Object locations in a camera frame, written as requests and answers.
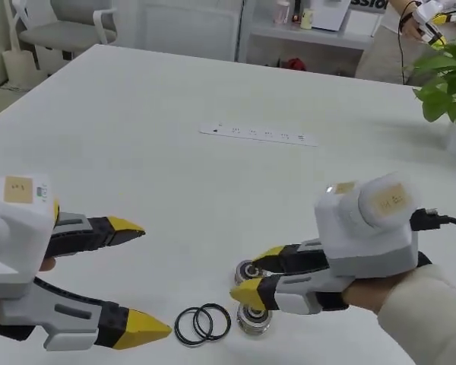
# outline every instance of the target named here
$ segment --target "ball bearing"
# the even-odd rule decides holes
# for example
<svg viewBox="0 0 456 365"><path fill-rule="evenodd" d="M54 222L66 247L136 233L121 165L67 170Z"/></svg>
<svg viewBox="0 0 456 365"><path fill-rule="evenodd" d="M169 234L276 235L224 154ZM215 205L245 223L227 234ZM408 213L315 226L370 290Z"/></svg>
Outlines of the ball bearing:
<svg viewBox="0 0 456 365"><path fill-rule="evenodd" d="M256 268L249 260L242 261L236 266L235 284L240 285L243 281L264 276L260 268Z"/></svg>
<svg viewBox="0 0 456 365"><path fill-rule="evenodd" d="M251 336L259 336L270 327L272 312L270 310L256 310L250 306L240 304L236 314L236 321L240 328Z"/></svg>

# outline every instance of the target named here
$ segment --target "o-ring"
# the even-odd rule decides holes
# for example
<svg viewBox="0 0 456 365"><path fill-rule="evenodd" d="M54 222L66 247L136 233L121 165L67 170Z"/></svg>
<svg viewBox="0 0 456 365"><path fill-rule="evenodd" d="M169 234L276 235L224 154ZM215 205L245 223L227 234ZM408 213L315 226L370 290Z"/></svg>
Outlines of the o-ring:
<svg viewBox="0 0 456 365"><path fill-rule="evenodd" d="M210 323L210 327L207 330L205 337L201 337L201 340L199 340L199 341L188 340L186 337L184 337L182 335L181 330L179 329L179 321L185 314L190 313L190 312L195 312L193 319L194 318L199 319L199 313L203 312L203 314L206 315L206 317ZM177 316L176 321L174 322L174 334L176 335L177 339L180 340L186 346L199 346L200 344L208 341L208 338L211 337L212 333L213 333L213 318L211 317L210 313L203 308L197 308L196 306L192 306L188 309L185 309L181 312L181 314L179 314Z"/></svg>
<svg viewBox="0 0 456 365"><path fill-rule="evenodd" d="M206 313L206 309L215 309L221 312L225 319L226 319L226 329L221 335L213 335L213 329L210 326L210 330L207 332L201 327L199 324L199 314L201 312ZM205 304L202 307L198 308L196 310L196 313L192 317L192 326L194 327L196 333L198 334L199 337L203 338L205 341L218 341L221 338L225 337L228 335L228 332L231 329L231 318L230 314L226 309L224 309L221 305L215 304L215 303L209 303Z"/></svg>

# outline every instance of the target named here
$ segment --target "white chair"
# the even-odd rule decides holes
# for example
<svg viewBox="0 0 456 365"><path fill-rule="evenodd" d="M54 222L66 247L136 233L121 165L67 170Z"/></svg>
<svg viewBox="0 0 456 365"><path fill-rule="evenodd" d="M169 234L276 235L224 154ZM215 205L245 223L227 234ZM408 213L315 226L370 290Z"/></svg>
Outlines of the white chair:
<svg viewBox="0 0 456 365"><path fill-rule="evenodd" d="M58 21L33 27L27 14L27 0L12 0L24 22L25 31L18 37L25 43L58 49L71 54L82 53L95 44L109 44L117 32L111 0L50 0Z"/></svg>
<svg viewBox="0 0 456 365"><path fill-rule="evenodd" d="M231 11L142 4L137 47L155 52L234 61L239 15Z"/></svg>

